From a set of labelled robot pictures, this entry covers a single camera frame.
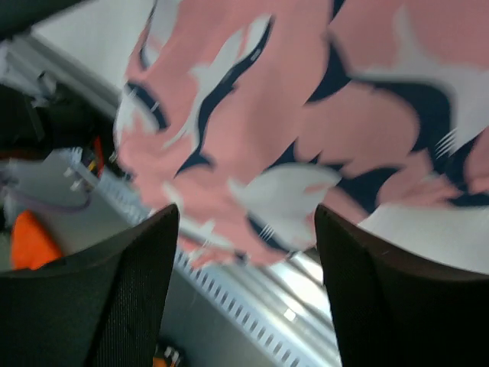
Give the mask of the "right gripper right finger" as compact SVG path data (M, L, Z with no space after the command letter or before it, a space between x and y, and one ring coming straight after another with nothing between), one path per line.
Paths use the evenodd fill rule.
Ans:
M411 254L324 206L316 246L344 366L486 366L488 278Z

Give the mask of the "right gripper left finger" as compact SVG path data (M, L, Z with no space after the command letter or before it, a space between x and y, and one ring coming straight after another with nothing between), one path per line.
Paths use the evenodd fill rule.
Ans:
M169 205L37 270L1 275L3 366L150 366L176 254Z

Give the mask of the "pink shark print shorts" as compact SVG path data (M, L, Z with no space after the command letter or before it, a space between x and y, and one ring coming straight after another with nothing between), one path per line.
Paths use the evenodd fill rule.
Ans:
M487 272L486 1L157 1L138 42L175 73L238 35L261 52L235 107L341 174L319 205Z

